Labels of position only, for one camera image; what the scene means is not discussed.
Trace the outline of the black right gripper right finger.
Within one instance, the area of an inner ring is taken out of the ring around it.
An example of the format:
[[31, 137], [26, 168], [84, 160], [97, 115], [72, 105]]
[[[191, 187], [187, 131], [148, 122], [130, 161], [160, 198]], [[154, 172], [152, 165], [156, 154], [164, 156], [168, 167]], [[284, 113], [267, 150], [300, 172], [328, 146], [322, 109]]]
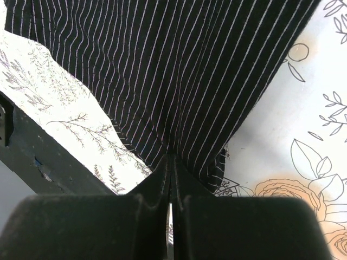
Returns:
[[217, 197], [171, 158], [175, 259], [330, 259], [315, 215], [296, 198]]

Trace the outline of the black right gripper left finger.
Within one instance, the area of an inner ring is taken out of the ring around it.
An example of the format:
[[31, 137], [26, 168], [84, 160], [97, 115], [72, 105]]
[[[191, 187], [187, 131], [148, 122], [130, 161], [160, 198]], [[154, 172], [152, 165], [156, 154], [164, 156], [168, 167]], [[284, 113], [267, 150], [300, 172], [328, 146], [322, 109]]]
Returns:
[[1, 259], [167, 259], [170, 160], [124, 195], [22, 200], [1, 233]]

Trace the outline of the black pinstriped underwear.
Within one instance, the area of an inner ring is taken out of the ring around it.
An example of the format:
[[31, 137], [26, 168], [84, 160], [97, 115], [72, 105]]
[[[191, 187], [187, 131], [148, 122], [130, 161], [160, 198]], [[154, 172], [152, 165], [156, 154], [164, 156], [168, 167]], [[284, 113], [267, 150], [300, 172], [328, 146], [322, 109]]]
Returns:
[[210, 192], [225, 146], [318, 1], [5, 1], [6, 31], [45, 46], [154, 169], [178, 156]]

